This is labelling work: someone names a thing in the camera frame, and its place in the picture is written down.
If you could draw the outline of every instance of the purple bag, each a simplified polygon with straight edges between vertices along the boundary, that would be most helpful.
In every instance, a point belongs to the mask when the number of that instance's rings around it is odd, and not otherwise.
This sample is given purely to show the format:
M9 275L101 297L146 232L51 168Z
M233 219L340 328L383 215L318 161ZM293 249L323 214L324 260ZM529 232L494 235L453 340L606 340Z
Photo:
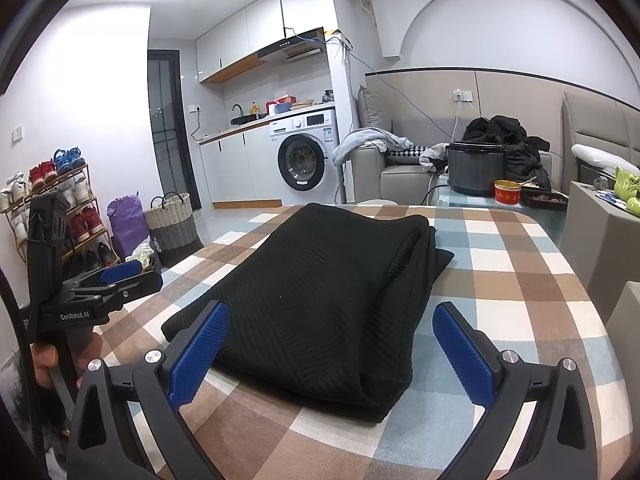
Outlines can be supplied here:
M136 247L150 237L142 202L137 193L111 202L107 208L107 216L111 222L113 241L122 258L131 256Z

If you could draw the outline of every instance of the rice cooker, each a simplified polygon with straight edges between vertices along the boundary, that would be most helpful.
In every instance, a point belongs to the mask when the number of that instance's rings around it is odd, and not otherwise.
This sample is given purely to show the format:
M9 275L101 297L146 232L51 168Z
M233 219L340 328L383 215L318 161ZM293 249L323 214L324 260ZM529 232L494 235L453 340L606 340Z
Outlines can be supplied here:
M449 185L458 193L491 196L494 182L504 180L507 172L507 151L501 144L452 142L447 157Z

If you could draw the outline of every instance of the blue sneaker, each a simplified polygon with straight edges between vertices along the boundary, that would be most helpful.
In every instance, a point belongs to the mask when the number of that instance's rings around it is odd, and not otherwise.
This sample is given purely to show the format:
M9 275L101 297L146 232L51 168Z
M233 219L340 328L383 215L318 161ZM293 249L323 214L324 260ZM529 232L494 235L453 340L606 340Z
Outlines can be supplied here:
M53 162L56 165L58 175L69 173L69 171L72 171L74 168L69 162L65 150L57 150L56 153L53 154Z
M84 161L84 158L82 158L80 155L81 155L80 149L77 147L71 148L68 152L66 152L66 157L68 158L68 161L73 166L74 170L86 164Z

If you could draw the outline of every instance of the range hood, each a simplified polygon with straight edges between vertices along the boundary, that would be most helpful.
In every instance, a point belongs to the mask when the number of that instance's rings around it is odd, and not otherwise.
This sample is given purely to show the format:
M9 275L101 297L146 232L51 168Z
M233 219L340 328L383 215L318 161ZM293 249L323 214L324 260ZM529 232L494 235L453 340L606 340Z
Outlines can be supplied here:
M324 31L319 28L287 38L258 51L261 61L282 65L326 51Z

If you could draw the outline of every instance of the red sneaker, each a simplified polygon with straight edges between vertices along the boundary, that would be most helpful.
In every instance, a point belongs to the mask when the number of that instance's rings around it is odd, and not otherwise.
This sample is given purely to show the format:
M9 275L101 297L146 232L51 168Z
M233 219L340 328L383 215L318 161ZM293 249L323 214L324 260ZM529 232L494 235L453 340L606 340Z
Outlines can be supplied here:
M48 184L52 180L56 180L58 178L58 172L56 171L56 166L53 164L53 160L47 160L40 165L40 171L42 172L42 176L44 177L44 181Z
M34 191L44 187L44 175L40 166L36 166L29 172L29 182L31 182L31 189Z
M93 235L104 230L104 225L102 225L100 215L98 215L98 212L93 208L93 206L82 209L82 220L86 223L87 228Z
M71 219L71 228L74 230L78 243L84 242L90 236L83 220L84 215L76 215Z

